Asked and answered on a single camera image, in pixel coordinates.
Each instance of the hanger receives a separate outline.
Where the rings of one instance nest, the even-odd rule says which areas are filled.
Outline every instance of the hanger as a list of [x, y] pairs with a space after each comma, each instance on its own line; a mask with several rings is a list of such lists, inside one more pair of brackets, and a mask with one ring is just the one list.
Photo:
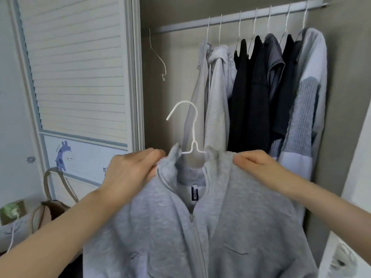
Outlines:
[[195, 130], [194, 130], [194, 126], [196, 124], [196, 120], [197, 120], [197, 116], [198, 116], [198, 111], [197, 111], [197, 107], [196, 105], [194, 105], [193, 102], [190, 102], [188, 100], [182, 100], [181, 102], [178, 102], [177, 104], [175, 104], [173, 110], [170, 112], [169, 116], [166, 118], [166, 121], [169, 121], [170, 119], [170, 116], [174, 113], [175, 109], [178, 107], [178, 105], [182, 104], [182, 103], [190, 103], [195, 111], [196, 111], [196, 115], [194, 117], [194, 120], [193, 120], [193, 125], [192, 125], [192, 144], [191, 144], [191, 151], [187, 151], [187, 152], [182, 152], [182, 154], [190, 154], [193, 152], [193, 145], [196, 144], [196, 150], [200, 153], [206, 153], [206, 151], [201, 151], [199, 148], [198, 148], [198, 143], [197, 143], [197, 140], [196, 140], [196, 134], [195, 134]]
[[308, 2], [309, 2], [309, 0], [307, 0], [306, 3], [305, 3], [305, 12], [304, 12], [304, 18], [303, 18], [303, 29], [302, 29], [302, 31], [300, 31], [299, 35], [297, 36], [296, 41], [298, 40], [300, 34], [302, 34], [304, 29], [305, 29], [306, 14], [308, 13]]
[[291, 4], [289, 5], [289, 10], [287, 11], [287, 14], [286, 14], [285, 32], [283, 33], [283, 35], [282, 35], [282, 37], [281, 37], [281, 40], [279, 41], [279, 44], [280, 44], [280, 45], [281, 45], [281, 41], [282, 41], [283, 37], [284, 37], [285, 34], [287, 33], [287, 23], [289, 22], [290, 7], [291, 7]]
[[238, 23], [238, 40], [237, 40], [237, 45], [236, 45], [235, 51], [237, 51], [238, 41], [240, 40], [240, 38], [241, 38], [241, 11], [240, 11], [240, 20], [239, 20], [239, 23]]
[[248, 52], [250, 51], [251, 43], [253, 42], [253, 39], [255, 37], [256, 16], [257, 16], [257, 8], [255, 10], [255, 18], [254, 18], [254, 33], [253, 33], [253, 37], [251, 37], [251, 41], [250, 41], [250, 44], [248, 46]]
[[269, 7], [267, 36], [268, 36], [268, 34], [269, 34], [269, 32], [270, 32], [270, 30], [269, 30], [269, 24], [270, 24], [270, 22], [271, 22], [271, 9], [272, 9], [272, 6]]
[[210, 17], [209, 17], [209, 23], [207, 24], [207, 32], [206, 32], [206, 43], [208, 39], [208, 28], [210, 27]]
[[220, 30], [221, 30], [221, 20], [223, 19], [223, 14], [220, 15], [220, 25], [219, 25], [219, 46], [220, 46]]
[[148, 28], [148, 31], [150, 32], [150, 48], [151, 48], [151, 50], [152, 50], [152, 51], [157, 55], [157, 57], [162, 61], [163, 65], [164, 65], [164, 67], [165, 67], [165, 74], [162, 74], [163, 81], [165, 81], [164, 76], [166, 76], [166, 65], [165, 65], [164, 61], [162, 60], [162, 58], [160, 58], [160, 56], [157, 54], [157, 52], [155, 52], [155, 50], [153, 49], [153, 47], [152, 47], [152, 42], [151, 42], [151, 29]]

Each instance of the closet rod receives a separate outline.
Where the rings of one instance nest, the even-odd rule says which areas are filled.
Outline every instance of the closet rod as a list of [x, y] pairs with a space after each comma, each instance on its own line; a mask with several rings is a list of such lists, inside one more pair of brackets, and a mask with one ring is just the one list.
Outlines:
[[[294, 12], [299, 12], [299, 11], [305, 11], [305, 8], [307, 6], [308, 6], [308, 9], [317, 9], [317, 8], [326, 7], [326, 5], [327, 3], [325, 3], [325, 0], [309, 0], [308, 4], [307, 4], [307, 1], [302, 1], [302, 2], [297, 2], [297, 3], [272, 7], [271, 15], [286, 14], [289, 10], [289, 6], [290, 6], [290, 13], [294, 13]], [[257, 10], [258, 18], [267, 17], [268, 15], [269, 15], [269, 7]], [[220, 18], [221, 18], [222, 23], [236, 22], [240, 20], [240, 13], [223, 15], [222, 17], [220, 16], [212, 17], [210, 18], [210, 25], [220, 24]], [[253, 19], [253, 18], [255, 18], [255, 9], [252, 11], [245, 11], [241, 13], [241, 20]], [[159, 34], [159, 33], [173, 32], [173, 31], [179, 31], [179, 30], [185, 30], [185, 29], [191, 29], [191, 28], [197, 28], [197, 27], [204, 27], [208, 25], [208, 22], [209, 22], [209, 18], [205, 18], [205, 19], [193, 20], [193, 21], [188, 21], [188, 22], [183, 22], [183, 23], [165, 25], [165, 26], [157, 27], [155, 29], [155, 33]]]

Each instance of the gray zip-up hoodie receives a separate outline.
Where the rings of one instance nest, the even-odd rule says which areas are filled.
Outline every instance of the gray zip-up hoodie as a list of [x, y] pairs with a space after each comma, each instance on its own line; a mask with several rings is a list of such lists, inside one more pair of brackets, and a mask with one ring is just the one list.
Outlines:
[[233, 153], [206, 150], [203, 168], [191, 169], [174, 145], [86, 243], [84, 277], [317, 277], [290, 201], [234, 166]]

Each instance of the wardrobe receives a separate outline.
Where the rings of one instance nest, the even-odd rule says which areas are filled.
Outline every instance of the wardrobe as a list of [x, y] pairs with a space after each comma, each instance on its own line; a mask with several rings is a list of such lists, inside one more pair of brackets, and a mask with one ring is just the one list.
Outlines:
[[[313, 181], [342, 194], [371, 99], [371, 0], [6, 1], [40, 171], [60, 166], [78, 198], [100, 185], [113, 155], [168, 152], [182, 141], [188, 105], [166, 117], [191, 99], [201, 42], [239, 51], [242, 39], [249, 44], [270, 32], [283, 49], [288, 34], [301, 37], [303, 24], [323, 33], [328, 50]], [[58, 163], [59, 150], [69, 163]], [[49, 185], [54, 197], [73, 204], [57, 175]], [[325, 277], [329, 230], [310, 213], [304, 229]]]

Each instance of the white wire hanger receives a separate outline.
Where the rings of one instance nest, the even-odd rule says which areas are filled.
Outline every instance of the white wire hanger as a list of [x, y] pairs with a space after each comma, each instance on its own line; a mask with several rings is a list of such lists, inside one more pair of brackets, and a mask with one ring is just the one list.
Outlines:
[[287, 24], [289, 22], [289, 16], [290, 16], [290, 7], [291, 7], [291, 4], [289, 5], [289, 10], [287, 11], [287, 14], [286, 14], [286, 25], [285, 25], [285, 32], [283, 32], [283, 35], [281, 37], [281, 40], [279, 41], [279, 44], [281, 45], [281, 41], [283, 39], [283, 37], [285, 36], [285, 34], [287, 33]]
[[272, 6], [269, 7], [269, 15], [268, 15], [268, 27], [267, 27], [267, 36], [268, 34], [270, 33], [270, 27], [269, 27], [269, 24], [271, 23], [271, 10], [272, 10]]
[[240, 20], [238, 22], [238, 39], [237, 39], [235, 51], [237, 51], [238, 41], [240, 40], [240, 38], [241, 38], [241, 11], [240, 11]]
[[148, 31], [150, 32], [150, 48], [151, 48], [151, 50], [152, 50], [152, 51], [157, 55], [157, 57], [162, 61], [163, 65], [164, 65], [164, 68], [165, 68], [165, 74], [163, 73], [163, 74], [162, 74], [162, 77], [163, 77], [163, 81], [165, 81], [165, 77], [164, 77], [164, 76], [166, 76], [166, 65], [165, 65], [164, 61], [162, 60], [162, 58], [160, 58], [160, 56], [157, 54], [157, 52], [155, 52], [155, 50], [153, 49], [153, 47], [152, 47], [152, 42], [151, 42], [151, 29], [148, 28]]
[[221, 20], [223, 19], [223, 14], [220, 15], [220, 25], [219, 25], [219, 46], [220, 46], [220, 30], [221, 30]]
[[193, 152], [193, 145], [196, 144], [196, 150], [200, 153], [206, 153], [206, 151], [201, 151], [199, 148], [198, 148], [198, 143], [197, 143], [197, 140], [196, 140], [196, 134], [195, 134], [195, 124], [196, 124], [196, 120], [197, 120], [197, 116], [198, 116], [198, 111], [197, 111], [197, 107], [196, 105], [194, 105], [193, 102], [190, 102], [188, 100], [182, 100], [181, 102], [178, 102], [177, 104], [175, 104], [173, 110], [170, 112], [169, 116], [166, 118], [166, 121], [169, 121], [171, 115], [174, 113], [175, 109], [178, 107], [178, 105], [182, 104], [182, 103], [190, 103], [191, 105], [193, 105], [195, 111], [196, 111], [196, 115], [194, 117], [194, 120], [193, 120], [193, 125], [192, 125], [192, 144], [191, 144], [191, 150], [190, 151], [187, 151], [187, 152], [182, 152], [182, 154], [190, 154]]
[[300, 34], [302, 34], [303, 31], [304, 31], [304, 29], [305, 29], [305, 24], [306, 24], [306, 15], [307, 15], [307, 13], [308, 13], [308, 2], [309, 2], [309, 0], [307, 0], [306, 3], [305, 3], [305, 12], [304, 12], [304, 18], [303, 18], [303, 29], [302, 29], [302, 31], [300, 31], [300, 33], [299, 33], [299, 35], [297, 36], [296, 40], [298, 40]]
[[256, 17], [257, 17], [257, 8], [255, 10], [255, 18], [254, 18], [254, 33], [253, 33], [253, 37], [251, 37], [251, 41], [250, 41], [250, 44], [248, 46], [248, 53], [250, 51], [251, 43], [253, 42], [253, 39], [255, 37]]
[[208, 39], [208, 29], [210, 27], [210, 17], [209, 17], [209, 23], [207, 24], [207, 32], [206, 32], [206, 43], [207, 43], [207, 39]]

